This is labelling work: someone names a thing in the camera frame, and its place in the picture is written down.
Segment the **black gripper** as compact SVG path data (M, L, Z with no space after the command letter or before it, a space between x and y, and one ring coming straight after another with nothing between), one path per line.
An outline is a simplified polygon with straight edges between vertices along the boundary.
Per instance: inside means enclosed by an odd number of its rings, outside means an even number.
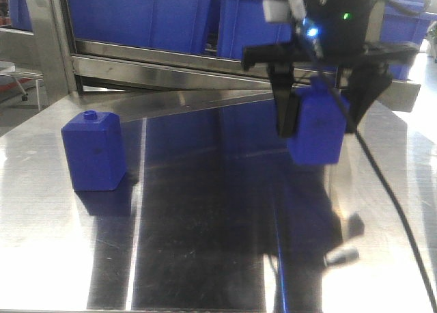
M388 64L410 64L418 51L418 46L412 42L366 41L374 0L303 2L307 12L303 21L273 23L290 26L289 41L243 49L244 70L256 64L268 64L277 132L282 138L290 138L295 133L300 104L293 87L295 78L291 64L315 59L320 64L353 66L343 98L348 116L358 126L374 101L392 84L393 75Z

